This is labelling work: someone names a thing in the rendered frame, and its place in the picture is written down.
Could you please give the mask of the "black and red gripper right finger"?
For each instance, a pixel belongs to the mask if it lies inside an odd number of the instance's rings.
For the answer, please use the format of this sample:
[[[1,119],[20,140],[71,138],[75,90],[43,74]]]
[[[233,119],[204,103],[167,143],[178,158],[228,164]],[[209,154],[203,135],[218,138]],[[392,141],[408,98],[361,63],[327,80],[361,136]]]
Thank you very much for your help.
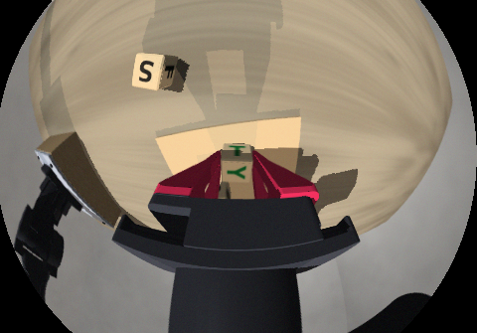
[[[315,205],[319,199],[319,193],[313,182],[269,161],[255,150],[252,151],[252,158],[255,199],[308,196]]]

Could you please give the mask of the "beige flat mat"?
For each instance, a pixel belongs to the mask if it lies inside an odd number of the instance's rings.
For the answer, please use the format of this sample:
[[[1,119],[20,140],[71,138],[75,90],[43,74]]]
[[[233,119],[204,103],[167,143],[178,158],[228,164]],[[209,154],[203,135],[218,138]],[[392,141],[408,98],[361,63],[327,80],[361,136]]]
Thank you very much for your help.
[[[222,150],[224,143],[250,144],[269,161],[295,173],[301,116],[246,120],[195,128],[155,139],[171,170],[177,174]],[[249,183],[227,182],[231,199],[254,199],[252,174]]]

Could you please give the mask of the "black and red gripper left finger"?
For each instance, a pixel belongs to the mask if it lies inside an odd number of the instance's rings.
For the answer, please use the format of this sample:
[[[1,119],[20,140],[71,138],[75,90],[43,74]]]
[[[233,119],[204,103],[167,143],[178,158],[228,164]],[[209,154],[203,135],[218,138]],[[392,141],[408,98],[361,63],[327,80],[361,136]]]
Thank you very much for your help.
[[[220,181],[221,150],[218,150],[204,161],[159,182],[154,193],[218,199]]]

